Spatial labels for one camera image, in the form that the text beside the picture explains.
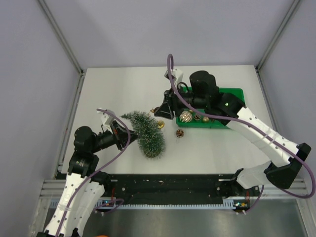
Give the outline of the gold bell ornament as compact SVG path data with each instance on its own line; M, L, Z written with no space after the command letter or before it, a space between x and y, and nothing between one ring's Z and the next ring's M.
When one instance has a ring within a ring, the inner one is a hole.
M162 129L162 128L164 128L164 126L165 126L164 121L159 120L159 121L158 121L158 128L159 128L159 129Z

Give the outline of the pine cone ornament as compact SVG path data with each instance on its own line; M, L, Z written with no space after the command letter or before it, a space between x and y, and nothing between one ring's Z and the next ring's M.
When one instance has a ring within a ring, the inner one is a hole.
M200 119L201 119L201 115L195 113L195 115L194 115L194 120L195 120L195 121L199 121Z
M177 138L182 138L184 136L184 130L182 129L177 129L175 132L175 135Z

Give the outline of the small green christmas tree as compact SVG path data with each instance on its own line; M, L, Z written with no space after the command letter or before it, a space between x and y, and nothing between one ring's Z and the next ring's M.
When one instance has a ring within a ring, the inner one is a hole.
M121 115L128 120L133 130L138 134L138 147L146 158L160 158L165 152L166 143L163 132L158 127L158 121L149 113L132 111Z

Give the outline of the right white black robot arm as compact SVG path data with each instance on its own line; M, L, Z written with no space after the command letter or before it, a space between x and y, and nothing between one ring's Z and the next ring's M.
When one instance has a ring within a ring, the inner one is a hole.
M174 119L185 108L191 109L238 132L269 158L262 165L241 168L235 173L230 183L235 195L268 183L288 191L311 151L308 144L289 141L267 126L238 97L220 92L215 77L207 71L190 75L191 89L181 87L183 73L178 69L166 71L164 76L171 88L164 92L162 105L155 109L156 117Z

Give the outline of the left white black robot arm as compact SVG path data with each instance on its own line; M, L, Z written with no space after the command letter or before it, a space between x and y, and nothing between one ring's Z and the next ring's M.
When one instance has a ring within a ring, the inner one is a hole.
M96 171L99 158L96 152L117 146L121 151L127 143L138 138L135 131L112 121L110 128L99 134L90 127L75 131L74 153L69 161L65 187L53 217L39 237L80 237L101 196L112 190L107 173Z

